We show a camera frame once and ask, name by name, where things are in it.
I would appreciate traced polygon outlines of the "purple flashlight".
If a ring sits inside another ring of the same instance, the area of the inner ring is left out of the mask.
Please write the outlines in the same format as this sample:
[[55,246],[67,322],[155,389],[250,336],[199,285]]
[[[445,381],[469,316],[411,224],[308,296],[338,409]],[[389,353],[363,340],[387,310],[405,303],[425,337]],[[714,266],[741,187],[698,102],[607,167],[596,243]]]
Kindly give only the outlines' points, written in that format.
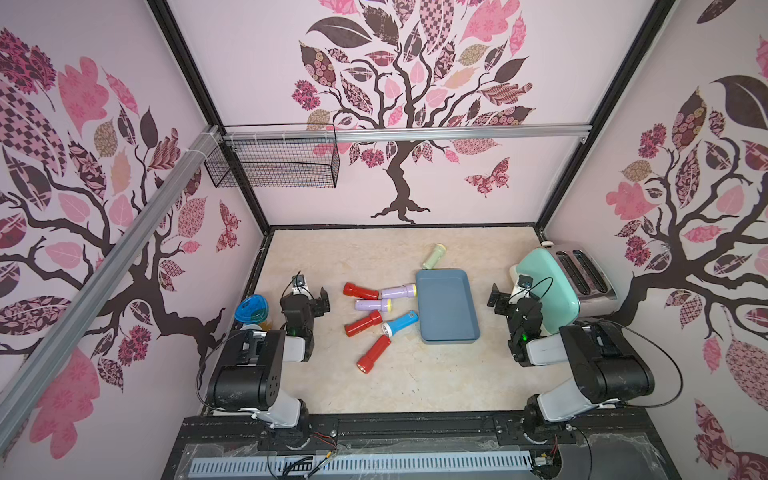
[[392,300],[391,299],[377,299],[377,300],[358,299],[355,302],[354,308],[356,311],[391,312]]
[[386,288],[380,291],[381,299],[415,298],[417,287],[414,283]]

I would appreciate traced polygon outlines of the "blue flashlight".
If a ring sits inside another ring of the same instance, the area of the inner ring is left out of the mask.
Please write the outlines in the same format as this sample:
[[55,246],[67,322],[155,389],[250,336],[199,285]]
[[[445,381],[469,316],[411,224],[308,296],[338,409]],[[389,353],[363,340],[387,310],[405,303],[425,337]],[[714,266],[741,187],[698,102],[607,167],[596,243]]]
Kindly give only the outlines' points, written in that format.
[[387,337],[392,338],[400,331],[416,324],[418,321],[419,315],[415,311],[409,311],[395,320],[383,323],[382,331]]

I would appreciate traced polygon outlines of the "pale green flashlight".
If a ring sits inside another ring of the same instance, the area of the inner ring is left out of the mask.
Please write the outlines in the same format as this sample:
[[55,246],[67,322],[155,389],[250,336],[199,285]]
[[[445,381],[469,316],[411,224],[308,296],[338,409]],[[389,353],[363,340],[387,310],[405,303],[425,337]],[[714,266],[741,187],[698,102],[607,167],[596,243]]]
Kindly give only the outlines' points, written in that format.
[[447,248],[443,244],[436,244],[427,259],[422,263],[425,270],[434,269],[445,255]]

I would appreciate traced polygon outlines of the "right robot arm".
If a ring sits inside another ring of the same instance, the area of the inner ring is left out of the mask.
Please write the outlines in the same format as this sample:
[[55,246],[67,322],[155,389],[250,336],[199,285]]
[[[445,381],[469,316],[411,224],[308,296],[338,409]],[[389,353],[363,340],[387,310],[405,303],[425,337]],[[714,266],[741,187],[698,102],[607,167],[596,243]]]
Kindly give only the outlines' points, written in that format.
[[605,321],[570,323],[544,335],[542,300],[525,290],[504,293],[496,285],[487,305],[507,320],[508,348],[519,365],[570,368],[564,382],[527,400],[521,429],[528,441],[543,444],[583,413],[653,393],[651,369],[619,327]]

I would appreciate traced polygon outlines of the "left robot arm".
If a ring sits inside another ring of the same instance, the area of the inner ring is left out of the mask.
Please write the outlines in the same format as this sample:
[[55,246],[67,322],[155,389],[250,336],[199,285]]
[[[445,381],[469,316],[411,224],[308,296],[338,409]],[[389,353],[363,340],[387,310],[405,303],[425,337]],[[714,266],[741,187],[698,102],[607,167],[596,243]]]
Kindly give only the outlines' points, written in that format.
[[315,319],[331,306],[325,289],[313,296],[305,288],[294,287],[280,299],[280,307],[285,318],[282,328],[243,327],[223,341],[200,400],[214,412],[247,414],[263,423],[273,439],[298,449],[310,441],[310,415],[303,400],[282,390],[283,365],[310,360]]

